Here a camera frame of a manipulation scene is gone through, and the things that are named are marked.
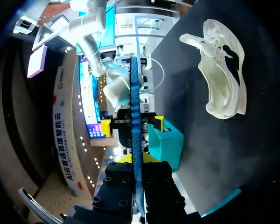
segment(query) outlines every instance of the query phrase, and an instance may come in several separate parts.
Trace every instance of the robotic arm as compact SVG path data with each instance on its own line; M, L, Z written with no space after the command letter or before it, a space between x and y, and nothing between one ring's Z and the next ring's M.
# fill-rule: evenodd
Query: robotic arm
M69 32L77 41L83 54L86 56L92 73L96 77L106 74L112 83L105 86L103 92L114 108L129 99L129 71L115 64L111 58L101 60L99 47L92 34L104 33L106 29L106 7L118 4L121 0L72 0L71 8L77 11L86 11L85 16L72 20ZM143 78L139 76L140 87Z
M116 2L118 0L72 0L70 2L71 7L75 10L87 12L85 16L78 17L70 22L69 32L87 57L91 70L96 77L106 73L108 68L101 62L100 52L92 34L105 31L106 7Z

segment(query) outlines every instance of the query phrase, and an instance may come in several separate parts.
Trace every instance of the dark gray tabletop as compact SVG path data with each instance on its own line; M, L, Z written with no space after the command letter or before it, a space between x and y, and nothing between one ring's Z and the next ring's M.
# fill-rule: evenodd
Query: dark gray tabletop
M215 19L239 39L245 60L245 116L219 120L205 110L208 87L197 66L199 50L179 41L203 37L203 22ZM177 173L201 215L241 185L261 186L280 164L280 54L266 27L240 0L199 0L152 54L165 79L155 90L155 109L185 136ZM154 85L162 77L153 64Z

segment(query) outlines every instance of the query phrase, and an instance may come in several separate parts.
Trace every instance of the yellow block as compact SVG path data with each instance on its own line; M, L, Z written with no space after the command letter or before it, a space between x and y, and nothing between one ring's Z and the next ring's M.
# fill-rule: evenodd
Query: yellow block
M147 163L147 162L161 162L161 161L157 160L156 158L152 157L151 155L149 155L149 154L147 154L145 152L142 152L142 155L143 155L143 162L144 163ZM118 160L116 162L121 162L121 163L129 162L129 163L132 163L132 154L128 154L128 155L126 155L125 157L121 158L120 160Z
M160 120L160 122L161 122L161 130L160 131L163 132L164 131L164 116L159 115L159 116L155 116L154 118Z
M110 119L101 120L102 132L103 132L103 134L105 134L105 135L108 136L109 138L111 137L110 123L111 123L111 120L110 120Z

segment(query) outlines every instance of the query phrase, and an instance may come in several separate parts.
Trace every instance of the white shoe sole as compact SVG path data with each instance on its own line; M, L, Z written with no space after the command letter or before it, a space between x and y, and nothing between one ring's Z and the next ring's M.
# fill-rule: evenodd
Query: white shoe sole
M245 52L240 44L237 37L222 23L220 23L217 20L208 19L204 22L203 25L203 34L210 33L207 29L209 27L214 26L214 28L219 29L219 33L221 33L224 38L224 43L221 43L222 46L227 45L230 50L235 52L238 55L238 78L239 78L239 91L240 91L240 101L238 106L237 113L239 114L245 114L246 113L246 107L247 107L247 90L246 85L243 78L243 62L245 58Z
M204 38L184 34L180 41L200 49L198 65L209 88L209 102L206 110L218 119L228 119L236 113L246 112L246 86L242 75L244 50L235 35L222 23L207 20L203 26ZM227 45L239 58L239 82L228 70L223 46Z

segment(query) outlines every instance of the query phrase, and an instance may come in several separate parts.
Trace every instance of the vertical banner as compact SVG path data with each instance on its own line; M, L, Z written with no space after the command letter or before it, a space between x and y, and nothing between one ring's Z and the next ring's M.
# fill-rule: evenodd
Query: vertical banner
M77 155L72 118L72 85L77 63L74 51L66 54L63 65L58 68L53 98L53 129L55 145L64 178L73 195L88 197L80 161Z

